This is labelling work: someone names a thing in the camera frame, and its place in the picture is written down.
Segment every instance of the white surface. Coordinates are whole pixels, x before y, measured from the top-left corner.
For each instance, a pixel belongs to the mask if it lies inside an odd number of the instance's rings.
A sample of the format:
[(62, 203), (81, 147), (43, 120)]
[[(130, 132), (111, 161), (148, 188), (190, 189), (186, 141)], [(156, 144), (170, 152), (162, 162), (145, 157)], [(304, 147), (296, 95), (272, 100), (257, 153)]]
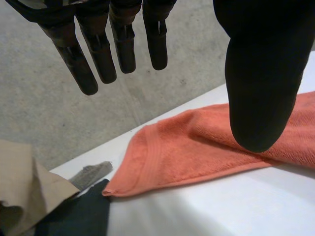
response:
[[(315, 52), (299, 92), (315, 90)], [(220, 86), (148, 123), (227, 102)], [(105, 160), (117, 168), (137, 127), (52, 170), (65, 178)], [(111, 204), (109, 236), (313, 236), (315, 172), (283, 165), (155, 191)]]

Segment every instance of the orange towel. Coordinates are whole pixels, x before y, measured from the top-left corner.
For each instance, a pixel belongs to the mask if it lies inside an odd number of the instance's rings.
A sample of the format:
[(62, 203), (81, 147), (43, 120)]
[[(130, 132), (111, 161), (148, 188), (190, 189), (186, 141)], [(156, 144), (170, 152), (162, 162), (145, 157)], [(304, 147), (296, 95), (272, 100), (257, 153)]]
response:
[(278, 141), (250, 153), (232, 136), (228, 104), (183, 112), (142, 128), (103, 190), (127, 197), (233, 173), (291, 163), (315, 168), (315, 92), (301, 94)]

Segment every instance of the black cloth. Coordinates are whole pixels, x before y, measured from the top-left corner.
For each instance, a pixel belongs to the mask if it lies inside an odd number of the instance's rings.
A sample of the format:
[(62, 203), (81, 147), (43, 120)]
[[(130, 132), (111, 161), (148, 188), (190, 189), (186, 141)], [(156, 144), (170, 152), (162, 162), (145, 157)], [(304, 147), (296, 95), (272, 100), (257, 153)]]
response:
[(109, 198), (102, 196), (107, 179), (86, 194), (65, 200), (36, 225), (35, 236), (106, 236)]
[(225, 78), (236, 141), (262, 152), (283, 132), (315, 39), (314, 0), (214, 0), (231, 37)]
[(45, 9), (32, 9), (18, 0), (6, 0), (26, 20), (42, 26), (57, 26), (73, 21), (74, 15), (94, 16), (101, 15), (108, 10), (109, 0), (89, 0), (81, 4), (63, 7), (49, 7)]

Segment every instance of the concrete floor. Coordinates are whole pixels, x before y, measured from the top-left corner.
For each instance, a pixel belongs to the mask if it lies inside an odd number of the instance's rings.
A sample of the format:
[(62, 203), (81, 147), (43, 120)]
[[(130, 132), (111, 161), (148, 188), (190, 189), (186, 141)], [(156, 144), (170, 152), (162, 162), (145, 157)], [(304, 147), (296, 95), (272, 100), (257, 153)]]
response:
[(32, 144), (34, 157), (51, 169), (223, 84), (228, 37), (212, 1), (178, 1), (167, 26), (169, 64), (157, 72), (138, 14), (137, 69), (125, 75), (108, 24), (118, 80), (104, 85), (97, 78), (98, 93), (85, 96), (39, 26), (0, 1), (0, 138)]

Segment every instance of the terry cloth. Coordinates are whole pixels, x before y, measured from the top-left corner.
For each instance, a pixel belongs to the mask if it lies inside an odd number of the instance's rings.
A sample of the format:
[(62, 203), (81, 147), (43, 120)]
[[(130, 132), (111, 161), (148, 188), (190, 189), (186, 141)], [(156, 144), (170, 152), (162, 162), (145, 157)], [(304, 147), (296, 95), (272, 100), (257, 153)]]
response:
[(103, 195), (128, 197), (282, 163), (315, 168), (314, 144), (315, 92), (297, 97), (283, 134), (262, 153), (235, 141), (228, 104), (189, 110), (136, 133)]

